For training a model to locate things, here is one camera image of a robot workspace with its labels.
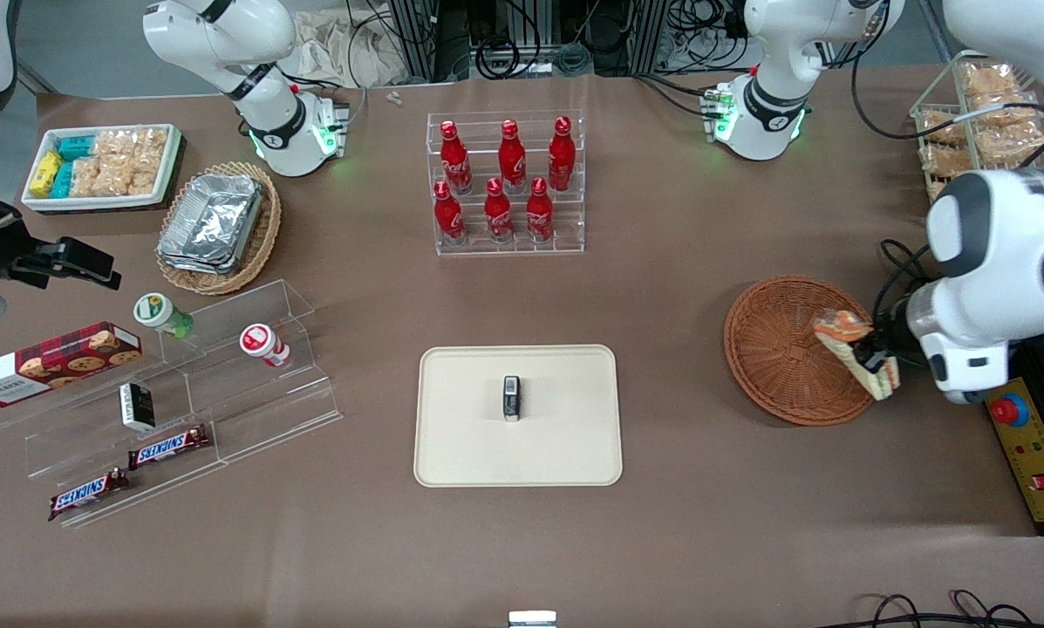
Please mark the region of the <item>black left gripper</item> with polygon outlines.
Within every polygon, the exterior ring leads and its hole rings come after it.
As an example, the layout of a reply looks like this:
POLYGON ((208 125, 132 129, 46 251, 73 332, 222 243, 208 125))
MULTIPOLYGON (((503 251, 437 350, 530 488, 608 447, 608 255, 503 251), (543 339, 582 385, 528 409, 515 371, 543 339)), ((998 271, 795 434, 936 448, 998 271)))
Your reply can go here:
POLYGON ((885 349, 854 346, 854 360, 871 375, 880 373, 887 366, 891 355, 908 365, 928 365, 914 325, 929 314, 927 298, 901 298, 885 307, 882 319, 873 323, 865 338, 870 345, 884 345, 885 349))

